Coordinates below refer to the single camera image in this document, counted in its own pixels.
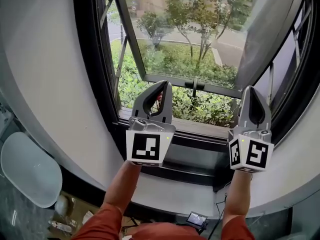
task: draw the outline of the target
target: small screen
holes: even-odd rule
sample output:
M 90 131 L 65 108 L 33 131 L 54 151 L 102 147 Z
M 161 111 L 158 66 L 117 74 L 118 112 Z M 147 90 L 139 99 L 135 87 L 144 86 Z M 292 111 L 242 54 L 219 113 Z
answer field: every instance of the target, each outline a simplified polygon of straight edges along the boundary
M 203 217 L 201 215 L 191 212 L 189 215 L 189 218 L 186 221 L 201 227 L 206 221 L 206 219 L 207 217 Z

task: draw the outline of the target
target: white oval object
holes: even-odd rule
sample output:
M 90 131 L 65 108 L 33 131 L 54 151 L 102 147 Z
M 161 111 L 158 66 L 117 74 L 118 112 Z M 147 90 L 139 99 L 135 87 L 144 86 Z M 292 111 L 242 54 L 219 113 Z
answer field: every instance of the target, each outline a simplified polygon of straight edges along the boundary
M 8 180 L 35 205 L 47 208 L 57 201 L 62 188 L 60 167 L 23 132 L 6 139 L 0 162 Z

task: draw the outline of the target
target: forearm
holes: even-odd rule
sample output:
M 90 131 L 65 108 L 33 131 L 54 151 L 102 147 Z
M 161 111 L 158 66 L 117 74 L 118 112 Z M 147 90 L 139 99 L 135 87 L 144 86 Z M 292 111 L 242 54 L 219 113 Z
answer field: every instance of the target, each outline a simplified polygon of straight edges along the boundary
M 137 186 L 141 166 L 125 161 L 106 190 L 103 203 L 117 207 L 124 214 Z
M 224 207 L 224 216 L 245 216 L 250 207 L 251 174 L 236 170 L 234 172 Z

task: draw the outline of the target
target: window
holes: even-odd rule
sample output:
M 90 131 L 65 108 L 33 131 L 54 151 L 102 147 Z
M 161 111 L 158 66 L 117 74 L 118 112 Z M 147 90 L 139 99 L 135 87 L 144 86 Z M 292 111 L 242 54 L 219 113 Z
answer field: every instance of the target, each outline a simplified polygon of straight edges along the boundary
M 173 84 L 172 124 L 177 131 L 163 167 L 144 167 L 143 172 L 223 188 L 233 174 L 228 129 L 237 123 L 241 91 L 262 83 L 277 143 L 320 81 L 315 73 L 309 82 L 301 77 L 312 75 L 306 62 L 315 49 L 315 3 L 74 0 L 91 87 L 121 155 L 126 156 L 124 140 L 136 97 L 152 82 L 168 80 Z M 287 108 L 297 102 L 292 94 L 303 85 L 311 86 L 309 94 L 295 96 L 303 106 L 288 116 Z M 286 117 L 290 123 L 284 126 Z

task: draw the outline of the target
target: orange shirt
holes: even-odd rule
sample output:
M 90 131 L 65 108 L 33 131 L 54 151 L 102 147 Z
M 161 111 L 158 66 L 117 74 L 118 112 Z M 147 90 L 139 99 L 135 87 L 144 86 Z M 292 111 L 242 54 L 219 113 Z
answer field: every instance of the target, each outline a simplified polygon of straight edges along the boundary
M 103 207 L 91 217 L 72 240 L 119 240 L 122 215 L 111 204 Z M 191 226 L 172 223 L 148 223 L 136 227 L 132 233 L 134 240 L 205 240 Z M 223 228 L 222 240 L 254 240 L 243 216 L 230 220 Z

